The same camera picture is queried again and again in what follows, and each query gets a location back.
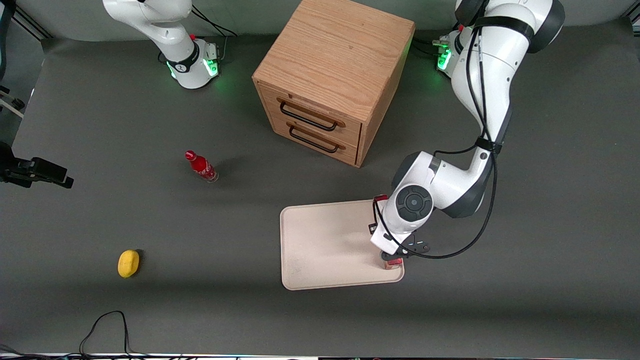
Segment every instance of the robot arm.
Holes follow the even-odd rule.
[[[191,0],[102,0],[109,15],[151,39],[167,59],[172,76],[185,88],[206,85],[218,75],[215,44],[192,40],[180,20]]]
[[[463,30],[458,34],[468,40],[451,64],[451,83],[483,132],[467,170],[426,152],[404,159],[392,182],[395,190],[382,211],[385,226],[378,226],[371,238],[387,254],[395,254],[399,247],[396,241],[402,243],[424,225],[433,208],[452,218],[477,211],[493,168],[492,159],[502,146],[511,117],[511,80],[526,52],[539,51],[551,43],[564,22],[558,0],[458,0],[456,16],[463,25],[475,26],[471,33]],[[482,106],[476,106],[471,91],[476,102],[486,106],[486,114],[480,112]]]

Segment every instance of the wooden cabinet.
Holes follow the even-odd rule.
[[[360,167],[415,25],[349,0],[302,0],[253,73],[277,134]]]

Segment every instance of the black metal handle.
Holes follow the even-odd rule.
[[[283,113],[284,115],[290,116],[290,117],[292,117],[292,118],[294,118],[294,119],[297,119],[297,120],[300,120],[300,121],[302,121],[302,122],[306,122],[307,124],[309,124],[309,125],[311,125],[311,126],[315,126],[315,127],[317,127],[318,129],[322,129],[322,130],[324,130],[324,131],[333,131],[333,130],[335,130],[335,127],[338,125],[338,123],[337,123],[336,121],[334,121],[334,122],[333,122],[333,125],[331,125],[330,127],[327,127],[327,126],[324,126],[324,125],[318,124],[317,122],[315,122],[315,121],[313,121],[313,120],[309,120],[309,119],[307,119],[307,118],[305,118],[305,117],[302,117],[302,116],[300,116],[300,115],[298,115],[298,114],[294,114],[294,113],[292,113],[292,112],[291,112],[291,111],[289,111],[289,110],[285,110],[284,106],[285,106],[286,104],[287,104],[287,103],[286,103],[286,102],[284,102],[284,101],[281,101],[281,102],[280,102],[280,111],[282,111],[282,113]]]
[[[313,147],[317,147],[318,149],[320,149],[320,150],[322,150],[324,152],[328,152],[329,154],[333,154],[334,152],[338,151],[338,148],[339,148],[338,145],[336,145],[333,149],[329,149],[329,148],[324,147],[322,145],[318,145],[318,144],[314,143],[311,140],[307,140],[307,139],[303,138],[302,136],[294,134],[293,133],[293,129],[295,129],[295,126],[290,125],[290,127],[289,127],[289,135],[291,135],[291,137],[294,138],[294,139],[298,139],[301,142],[305,142],[305,143],[307,143],[307,144],[309,144],[309,145],[311,145]]]

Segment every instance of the gray mat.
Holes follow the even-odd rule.
[[[3,343],[73,351],[96,317],[121,309],[141,352],[640,356],[640,64],[628,21],[567,28],[526,57],[475,247],[411,259],[396,284],[301,292],[280,284],[280,210],[389,192],[405,155],[462,149],[478,129],[433,58],[412,51],[363,168],[308,150],[271,131],[250,79],[273,39],[231,39],[221,77],[195,91],[155,62],[151,42],[48,44],[14,149],[67,166],[76,184],[0,186]],[[191,173],[187,149],[217,166],[217,183]],[[437,213],[418,236],[433,254],[454,251],[485,206],[462,220]],[[146,259],[123,280],[129,248]],[[114,317],[88,350],[121,344]]]

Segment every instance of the small box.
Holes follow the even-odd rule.
[[[362,166],[415,24],[349,0],[302,0],[253,73],[273,131]]]

